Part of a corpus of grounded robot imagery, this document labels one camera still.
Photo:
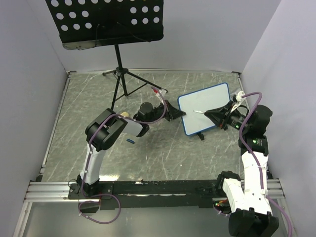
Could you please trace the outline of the white blue whiteboard marker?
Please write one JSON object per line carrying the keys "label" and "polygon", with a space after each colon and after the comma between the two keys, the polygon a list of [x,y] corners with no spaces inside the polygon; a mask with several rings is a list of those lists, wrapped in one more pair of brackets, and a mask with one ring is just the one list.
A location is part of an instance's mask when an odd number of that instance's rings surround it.
{"label": "white blue whiteboard marker", "polygon": [[205,113],[205,112],[203,112],[203,111],[197,111],[197,110],[193,110],[193,112],[199,113],[199,114],[204,114],[204,113]]}

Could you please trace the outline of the blue framed whiteboard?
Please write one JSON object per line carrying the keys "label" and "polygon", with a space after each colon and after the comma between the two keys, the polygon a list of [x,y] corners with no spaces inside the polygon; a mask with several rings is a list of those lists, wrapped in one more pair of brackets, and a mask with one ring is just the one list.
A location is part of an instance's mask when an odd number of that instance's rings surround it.
{"label": "blue framed whiteboard", "polygon": [[197,135],[215,127],[204,112],[226,105],[230,101],[229,86],[226,82],[180,95],[178,107],[186,114],[181,117],[184,133]]}

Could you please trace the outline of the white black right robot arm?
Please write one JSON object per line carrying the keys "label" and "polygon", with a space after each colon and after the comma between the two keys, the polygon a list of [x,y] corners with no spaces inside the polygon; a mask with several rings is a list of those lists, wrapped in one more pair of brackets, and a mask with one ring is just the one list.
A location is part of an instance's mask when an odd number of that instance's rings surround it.
{"label": "white black right robot arm", "polygon": [[244,179],[231,171],[223,171],[215,190],[228,198],[230,236],[271,237],[279,228],[279,219],[273,216],[266,197],[269,148],[265,132],[273,112],[258,105],[253,112],[242,115],[233,105],[230,101],[223,107],[204,112],[218,128],[226,130],[231,126],[242,134],[238,146]]}

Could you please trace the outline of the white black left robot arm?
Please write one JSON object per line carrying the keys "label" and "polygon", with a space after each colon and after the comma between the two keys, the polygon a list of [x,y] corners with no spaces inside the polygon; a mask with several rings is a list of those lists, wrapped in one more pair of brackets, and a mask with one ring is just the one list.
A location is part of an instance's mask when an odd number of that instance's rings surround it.
{"label": "white black left robot arm", "polygon": [[87,154],[83,170],[77,177],[80,193],[85,198],[96,196],[105,152],[114,145],[122,133],[142,137],[149,131],[150,124],[161,119],[172,121],[185,115],[184,111],[175,108],[167,100],[162,100],[157,107],[149,102],[142,103],[132,118],[106,109],[85,130]]}

